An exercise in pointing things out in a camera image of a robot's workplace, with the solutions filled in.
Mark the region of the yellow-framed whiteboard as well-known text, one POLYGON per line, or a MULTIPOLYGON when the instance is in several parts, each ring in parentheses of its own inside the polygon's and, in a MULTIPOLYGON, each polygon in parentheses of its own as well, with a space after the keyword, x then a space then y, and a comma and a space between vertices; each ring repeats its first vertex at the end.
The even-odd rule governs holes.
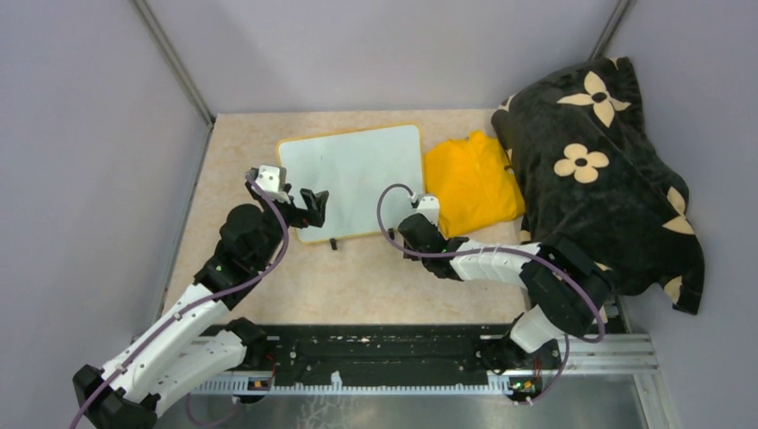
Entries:
POLYGON ((378 233, 377 202, 392 184, 425 192, 421 131, 414 123, 285 139, 277 155, 295 190, 329 192, 323 227, 298 231, 303 243, 378 233))

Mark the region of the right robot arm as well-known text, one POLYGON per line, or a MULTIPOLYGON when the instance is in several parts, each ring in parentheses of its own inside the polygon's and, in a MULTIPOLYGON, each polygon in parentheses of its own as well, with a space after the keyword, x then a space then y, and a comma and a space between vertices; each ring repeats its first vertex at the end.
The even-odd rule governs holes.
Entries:
POLYGON ((613 290, 610 276, 565 237, 517 246, 446 239, 421 214, 403 220, 398 232, 405 251, 438 278, 502 282, 526 291, 531 307, 513 322, 503 344, 503 356, 515 368, 528 367, 549 341, 587 335, 613 290))

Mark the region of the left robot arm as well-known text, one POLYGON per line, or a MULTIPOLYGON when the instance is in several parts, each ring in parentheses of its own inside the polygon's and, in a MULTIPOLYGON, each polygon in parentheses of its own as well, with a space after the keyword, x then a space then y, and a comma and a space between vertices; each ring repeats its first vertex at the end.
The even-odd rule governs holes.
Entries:
POLYGON ((73 376, 82 418, 96 428, 152 428, 175 402, 231 369, 275 372, 273 347, 263 329, 240 317, 214 336, 206 331, 231 311, 281 263, 290 228, 324 225, 328 191, 301 189, 256 173, 246 187, 254 203, 234 207, 220 239, 176 303, 117 357, 84 365, 73 376))

